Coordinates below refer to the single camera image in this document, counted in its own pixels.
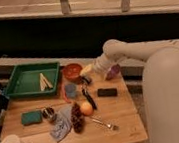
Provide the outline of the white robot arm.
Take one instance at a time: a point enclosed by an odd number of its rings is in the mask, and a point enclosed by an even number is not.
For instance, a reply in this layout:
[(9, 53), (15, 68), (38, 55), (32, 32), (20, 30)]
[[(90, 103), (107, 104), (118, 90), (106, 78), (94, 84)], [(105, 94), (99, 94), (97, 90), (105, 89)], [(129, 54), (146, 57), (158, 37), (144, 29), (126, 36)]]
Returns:
[(82, 72), (105, 75), (126, 58), (142, 60), (150, 143), (179, 143), (179, 39), (138, 43), (111, 39), (102, 47), (102, 55)]

